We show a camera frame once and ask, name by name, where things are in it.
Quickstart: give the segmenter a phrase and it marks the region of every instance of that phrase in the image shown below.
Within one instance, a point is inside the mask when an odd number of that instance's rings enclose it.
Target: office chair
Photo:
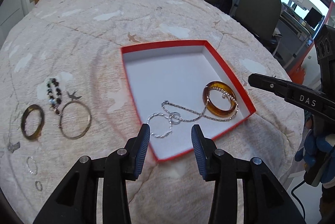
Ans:
[[[275,54],[280,36],[273,36],[279,20],[281,0],[240,0],[234,19]]]

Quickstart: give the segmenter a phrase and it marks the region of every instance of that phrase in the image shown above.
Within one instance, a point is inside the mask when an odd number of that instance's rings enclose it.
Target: bedspread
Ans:
[[[0,186],[25,223],[32,223],[55,187],[82,155],[105,157],[136,136],[140,123],[130,98],[120,47],[153,41],[209,41],[247,90],[257,112],[217,139],[234,157],[262,158],[279,178],[290,167],[304,112],[247,83],[251,73],[289,80],[271,54],[239,23],[203,0],[40,0],[9,33],[0,51]],[[56,77],[91,110],[86,135],[68,140],[49,111],[46,82]],[[21,116],[31,104],[45,112],[37,141],[26,140]],[[70,108],[67,132],[85,127],[84,109]],[[29,173],[28,157],[38,166]],[[43,187],[38,191],[35,182]],[[242,223],[242,188],[238,223]],[[148,151],[142,175],[127,182],[133,223],[207,223],[214,182],[204,182],[189,153],[157,164]],[[101,184],[98,223],[102,222]]]

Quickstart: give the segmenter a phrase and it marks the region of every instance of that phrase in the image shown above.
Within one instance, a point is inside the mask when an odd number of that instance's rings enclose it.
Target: storage box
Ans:
[[[239,111],[228,122],[218,122],[201,117],[193,123],[173,125],[172,133],[165,138],[150,137],[158,161],[170,160],[193,149],[191,128],[199,124],[205,137],[218,138],[246,120],[256,109],[234,73],[207,41],[165,41],[121,48],[123,65],[129,89],[140,123],[146,123],[153,113],[165,113],[161,104],[171,103],[195,110],[204,109],[202,93],[211,81],[222,81],[235,93]],[[222,93],[211,91],[210,98],[221,109],[229,109],[230,102]],[[196,114],[172,106],[169,111],[179,112],[183,119],[194,119]],[[208,110],[206,115],[218,118]],[[169,121],[155,117],[150,123],[155,134],[169,131]]]

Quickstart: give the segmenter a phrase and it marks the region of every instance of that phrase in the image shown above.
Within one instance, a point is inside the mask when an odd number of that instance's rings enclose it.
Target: small silver ring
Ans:
[[[170,113],[170,118],[171,118],[171,121],[172,121],[173,125],[178,125],[181,122],[182,116],[180,115],[180,113],[175,111],[173,113]]]
[[[169,121],[169,124],[170,124],[170,130],[167,132],[167,133],[164,133],[163,135],[157,135],[153,132],[150,132],[150,135],[152,135],[153,137],[156,137],[156,138],[164,138],[166,137],[167,135],[169,135],[170,133],[172,133],[172,119],[166,115],[166,114],[162,114],[162,113],[155,113],[155,114],[152,114],[148,117],[148,120],[147,120],[147,124],[149,125],[149,121],[154,118],[155,116],[162,116],[164,118],[166,118],[168,121]]]
[[[42,186],[42,183],[39,180],[35,181],[35,187],[38,191],[42,192],[43,186]]]
[[[67,136],[67,135],[63,132],[62,118],[63,118],[63,114],[64,114],[64,109],[65,109],[68,105],[70,105],[70,104],[72,104],[72,103],[77,103],[77,104],[80,104],[81,106],[85,107],[86,110],[88,111],[88,118],[87,118],[87,126],[86,126],[85,130],[83,130],[83,132],[82,132],[81,134],[77,135],[77,136],[69,137],[69,136]],[[66,138],[75,140],[75,139],[79,139],[80,137],[83,137],[83,136],[86,134],[86,132],[88,131],[88,129],[89,129],[90,126],[91,126],[91,122],[92,122],[92,114],[91,114],[90,109],[89,109],[84,103],[82,103],[82,102],[80,102],[80,101],[78,101],[78,100],[72,100],[72,101],[69,101],[68,103],[66,103],[66,104],[64,105],[64,107],[62,108],[61,116],[60,116],[60,118],[59,118],[59,125],[58,125],[58,128],[61,130],[62,135],[64,135]]]
[[[29,159],[31,159],[32,162],[35,164],[36,171],[33,171],[33,170],[30,168],[30,166],[29,166]],[[27,167],[28,167],[29,173],[32,174],[32,175],[37,175],[38,168],[37,168],[37,163],[36,163],[34,157],[32,157],[32,156],[27,157],[26,163],[27,163]]]

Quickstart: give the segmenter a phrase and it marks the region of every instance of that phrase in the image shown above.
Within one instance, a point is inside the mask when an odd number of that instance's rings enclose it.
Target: amber ring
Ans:
[[[212,81],[209,84],[207,84],[204,88],[204,91],[202,93],[202,99],[204,101],[204,104],[206,104],[207,99],[209,99],[209,102],[207,104],[207,109],[214,115],[219,116],[219,117],[225,117],[230,115],[236,108],[236,103],[229,99],[231,102],[231,107],[229,110],[221,110],[218,107],[216,107],[212,101],[209,98],[209,92],[210,90],[212,90],[212,88],[217,87],[220,89],[223,89],[224,91],[226,91],[229,95],[231,95],[235,100],[236,100],[236,96],[235,93],[233,92],[233,90],[225,83],[221,82],[221,81]]]
[[[32,134],[32,135],[27,135],[26,133],[26,120],[28,115],[33,111],[33,110],[38,110],[40,112],[40,122],[39,125],[36,129],[36,131]],[[44,126],[44,112],[42,110],[42,108],[36,104],[30,105],[23,113],[22,115],[22,119],[21,119],[21,130],[22,130],[22,134],[23,136],[32,141],[35,140],[38,136],[40,136],[40,133],[42,131],[42,128]]]

